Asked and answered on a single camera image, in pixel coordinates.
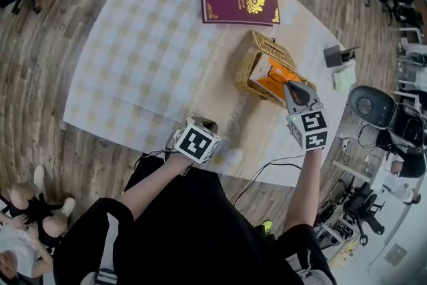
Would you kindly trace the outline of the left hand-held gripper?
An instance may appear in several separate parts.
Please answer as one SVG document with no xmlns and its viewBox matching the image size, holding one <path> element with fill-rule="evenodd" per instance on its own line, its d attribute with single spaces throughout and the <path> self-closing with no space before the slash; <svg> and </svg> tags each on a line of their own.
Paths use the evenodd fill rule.
<svg viewBox="0 0 427 285">
<path fill-rule="evenodd" d="M 180 128 L 171 133 L 165 145 L 165 160 L 182 154 L 200 168 L 214 154 L 222 138 L 216 122 L 204 117 L 188 117 Z"/>
</svg>

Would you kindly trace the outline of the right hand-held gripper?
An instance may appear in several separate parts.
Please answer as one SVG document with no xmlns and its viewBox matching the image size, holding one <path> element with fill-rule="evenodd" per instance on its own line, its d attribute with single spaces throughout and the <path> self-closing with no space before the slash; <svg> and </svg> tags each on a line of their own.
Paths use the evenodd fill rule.
<svg viewBox="0 0 427 285">
<path fill-rule="evenodd" d="M 324 105 L 316 91 L 298 81 L 284 84 L 288 128 L 303 151 L 323 149 L 328 138 Z"/>
</svg>

